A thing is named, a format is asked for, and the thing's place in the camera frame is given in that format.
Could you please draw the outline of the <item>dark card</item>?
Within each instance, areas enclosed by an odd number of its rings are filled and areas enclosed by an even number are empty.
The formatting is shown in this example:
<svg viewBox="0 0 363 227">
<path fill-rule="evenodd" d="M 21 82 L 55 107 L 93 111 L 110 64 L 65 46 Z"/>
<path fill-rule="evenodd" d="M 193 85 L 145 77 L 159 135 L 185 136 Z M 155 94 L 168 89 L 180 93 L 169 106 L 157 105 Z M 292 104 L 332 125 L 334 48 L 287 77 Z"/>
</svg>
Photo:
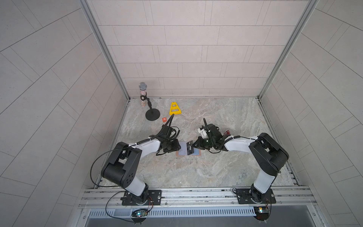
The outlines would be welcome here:
<svg viewBox="0 0 363 227">
<path fill-rule="evenodd" d="M 191 155 L 194 153 L 193 141 L 189 141 L 186 143 L 186 150 L 187 150 L 187 155 Z"/>
</svg>

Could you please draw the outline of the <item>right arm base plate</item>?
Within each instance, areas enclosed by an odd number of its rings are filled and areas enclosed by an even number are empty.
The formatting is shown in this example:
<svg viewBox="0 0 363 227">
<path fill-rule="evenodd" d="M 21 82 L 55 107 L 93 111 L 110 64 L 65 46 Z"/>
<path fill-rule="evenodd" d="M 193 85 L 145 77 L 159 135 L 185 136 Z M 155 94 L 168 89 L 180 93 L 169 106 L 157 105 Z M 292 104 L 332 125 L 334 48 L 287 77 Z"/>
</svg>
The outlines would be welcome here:
<svg viewBox="0 0 363 227">
<path fill-rule="evenodd" d="M 237 196 L 238 204 L 275 204 L 276 198 L 272 189 L 268 189 L 266 193 L 262 194 L 257 189 L 242 189 L 234 188 L 232 192 Z"/>
</svg>

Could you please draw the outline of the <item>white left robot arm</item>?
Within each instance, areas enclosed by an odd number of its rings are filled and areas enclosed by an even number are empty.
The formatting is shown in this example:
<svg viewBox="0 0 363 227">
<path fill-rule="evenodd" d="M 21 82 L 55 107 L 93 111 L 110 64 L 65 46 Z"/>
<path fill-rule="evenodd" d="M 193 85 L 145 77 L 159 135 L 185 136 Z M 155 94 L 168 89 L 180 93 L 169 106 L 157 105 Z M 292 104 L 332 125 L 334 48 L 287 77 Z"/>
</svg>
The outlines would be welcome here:
<svg viewBox="0 0 363 227">
<path fill-rule="evenodd" d="M 133 145 L 119 142 L 101 170 L 101 177 L 125 189 L 137 204 L 149 198 L 148 185 L 136 177 L 140 160 L 151 153 L 161 156 L 181 149 L 180 131 L 171 126 L 173 118 L 174 114 L 156 135 Z"/>
</svg>

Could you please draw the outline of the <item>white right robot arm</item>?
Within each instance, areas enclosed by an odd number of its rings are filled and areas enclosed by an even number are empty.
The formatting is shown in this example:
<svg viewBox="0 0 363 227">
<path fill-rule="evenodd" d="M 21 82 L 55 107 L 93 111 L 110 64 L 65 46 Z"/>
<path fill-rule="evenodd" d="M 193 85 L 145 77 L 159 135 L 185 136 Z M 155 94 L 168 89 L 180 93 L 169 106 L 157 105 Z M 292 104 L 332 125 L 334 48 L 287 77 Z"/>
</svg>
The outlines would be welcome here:
<svg viewBox="0 0 363 227">
<path fill-rule="evenodd" d="M 248 192 L 236 189 L 235 194 L 251 203 L 274 203 L 271 186 L 289 159 L 289 154 L 269 134 L 261 133 L 248 138 L 222 134 L 214 124 L 207 124 L 198 129 L 200 136 L 193 147 L 203 150 L 211 148 L 218 151 L 240 151 L 251 153 L 257 161 L 260 172 Z"/>
</svg>

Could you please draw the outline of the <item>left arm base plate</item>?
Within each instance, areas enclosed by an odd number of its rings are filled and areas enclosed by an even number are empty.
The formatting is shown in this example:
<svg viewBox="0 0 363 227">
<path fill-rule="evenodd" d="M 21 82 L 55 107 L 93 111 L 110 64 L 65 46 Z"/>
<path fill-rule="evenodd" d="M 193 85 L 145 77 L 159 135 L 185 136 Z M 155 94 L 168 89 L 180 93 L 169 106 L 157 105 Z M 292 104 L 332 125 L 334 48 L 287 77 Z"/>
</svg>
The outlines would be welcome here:
<svg viewBox="0 0 363 227">
<path fill-rule="evenodd" d="M 144 191 L 140 196 L 136 196 L 128 191 L 124 193 L 121 198 L 122 206 L 143 206 L 143 205 L 160 205 L 161 204 L 162 191 L 161 190 L 149 190 Z"/>
</svg>

